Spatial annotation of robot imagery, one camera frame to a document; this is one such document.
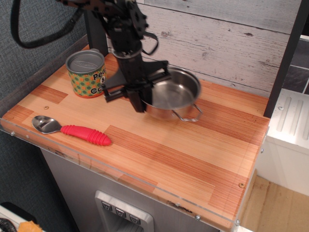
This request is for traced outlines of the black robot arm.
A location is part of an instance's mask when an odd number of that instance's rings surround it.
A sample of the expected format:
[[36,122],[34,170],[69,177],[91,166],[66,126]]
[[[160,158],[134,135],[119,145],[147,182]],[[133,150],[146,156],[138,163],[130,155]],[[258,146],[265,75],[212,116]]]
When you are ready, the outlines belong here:
[[145,62],[142,39],[157,36],[148,33],[147,16],[134,0],[63,0],[65,6],[91,11],[100,21],[112,42],[112,54],[117,60],[117,72],[100,86],[106,102],[128,98],[136,112],[143,113],[152,102],[155,83],[168,77],[168,61]]

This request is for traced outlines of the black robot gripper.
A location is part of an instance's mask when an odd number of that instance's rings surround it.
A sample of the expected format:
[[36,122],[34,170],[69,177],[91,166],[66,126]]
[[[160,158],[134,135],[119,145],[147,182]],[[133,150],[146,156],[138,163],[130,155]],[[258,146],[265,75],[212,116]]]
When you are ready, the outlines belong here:
[[160,81],[169,79],[166,60],[145,62],[141,51],[125,54],[112,50],[117,60],[117,72],[101,84],[106,102],[120,97],[128,97],[134,110],[144,113],[146,105],[152,105],[152,86]]

